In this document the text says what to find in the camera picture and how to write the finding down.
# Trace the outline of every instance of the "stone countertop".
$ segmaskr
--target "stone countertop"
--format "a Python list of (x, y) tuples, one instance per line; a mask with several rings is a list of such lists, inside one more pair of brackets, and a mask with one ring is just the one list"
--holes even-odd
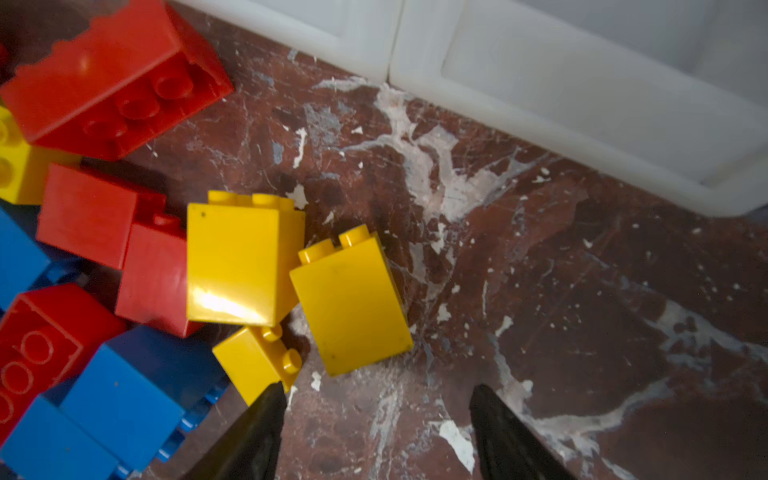
[[(6, 0), (4, 75), (108, 0)], [(516, 137), (175, 5), (236, 92), (109, 164), (183, 217), (209, 189), (292, 197), (308, 243), (365, 222), (408, 311), (410, 353), (325, 374), (305, 361), (278, 478), (481, 478), (487, 383), (580, 478), (768, 476), (768, 235), (712, 220)], [(88, 288), (114, 305), (119, 276)], [(209, 336), (228, 329), (212, 326)], [(245, 409), (233, 389), (167, 464), (178, 478)]]

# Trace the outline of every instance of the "white plastic container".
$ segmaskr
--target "white plastic container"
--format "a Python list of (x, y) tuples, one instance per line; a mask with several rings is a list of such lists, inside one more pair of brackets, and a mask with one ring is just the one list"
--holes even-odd
[(765, 0), (406, 0), (389, 78), (701, 214), (768, 203)]
[(378, 82), (402, 9), (402, 0), (179, 1)]

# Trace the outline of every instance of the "pile of toy blocks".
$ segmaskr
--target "pile of toy blocks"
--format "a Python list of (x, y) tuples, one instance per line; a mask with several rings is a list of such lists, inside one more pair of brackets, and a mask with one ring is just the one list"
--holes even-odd
[[(292, 200), (212, 190), (185, 232), (163, 194), (79, 165), (232, 91), (162, 0), (95, 19), (0, 87), (0, 458), (24, 478), (127, 478), (170, 458), (230, 381), (249, 405), (288, 392), (302, 360), (280, 322), (299, 301), (331, 376), (412, 348), (365, 225), (304, 248)], [(122, 272), (114, 313), (79, 286), (86, 261)], [(205, 323), (242, 328), (211, 349), (188, 338)]]

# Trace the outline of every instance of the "yellow block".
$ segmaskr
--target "yellow block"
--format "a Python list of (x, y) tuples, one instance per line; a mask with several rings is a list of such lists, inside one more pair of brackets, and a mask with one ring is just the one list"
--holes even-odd
[(214, 355), (248, 405), (275, 382), (283, 382), (288, 393), (299, 375), (301, 357), (286, 349), (281, 336), (279, 324), (245, 326), (214, 347)]
[(299, 300), (304, 212), (275, 195), (212, 190), (187, 212), (187, 316), (198, 322), (275, 326)]
[(299, 252), (290, 277), (317, 350), (331, 376), (413, 347), (397, 287), (379, 243), (365, 225)]
[(0, 107), (0, 198), (16, 205), (43, 203), (49, 164), (77, 165), (81, 156), (28, 144), (11, 112)]

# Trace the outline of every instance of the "blue block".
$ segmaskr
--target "blue block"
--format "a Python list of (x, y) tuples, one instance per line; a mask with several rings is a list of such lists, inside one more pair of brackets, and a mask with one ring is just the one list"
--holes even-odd
[(26, 480), (117, 480), (130, 471), (58, 408), (73, 380), (38, 395), (0, 450)]
[(210, 347), (148, 326), (104, 343), (61, 410), (128, 467), (170, 458), (226, 388)]
[(38, 207), (0, 200), (0, 310), (16, 295), (77, 279), (80, 258), (35, 240)]

